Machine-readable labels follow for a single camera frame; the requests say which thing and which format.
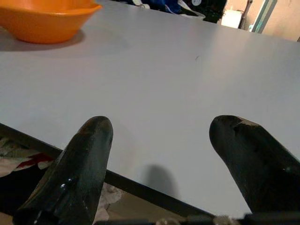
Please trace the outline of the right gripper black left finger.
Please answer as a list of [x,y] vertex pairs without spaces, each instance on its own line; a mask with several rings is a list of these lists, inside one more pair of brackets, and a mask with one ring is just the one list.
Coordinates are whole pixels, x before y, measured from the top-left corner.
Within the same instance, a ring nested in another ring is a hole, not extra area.
[[105,116],[86,121],[13,216],[15,225],[91,225],[113,141]]

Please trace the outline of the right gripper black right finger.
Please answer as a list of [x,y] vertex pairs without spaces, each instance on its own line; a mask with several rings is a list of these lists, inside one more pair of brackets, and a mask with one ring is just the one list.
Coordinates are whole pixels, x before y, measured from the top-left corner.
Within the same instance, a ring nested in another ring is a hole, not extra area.
[[252,213],[299,212],[300,162],[265,128],[219,115],[209,138]]

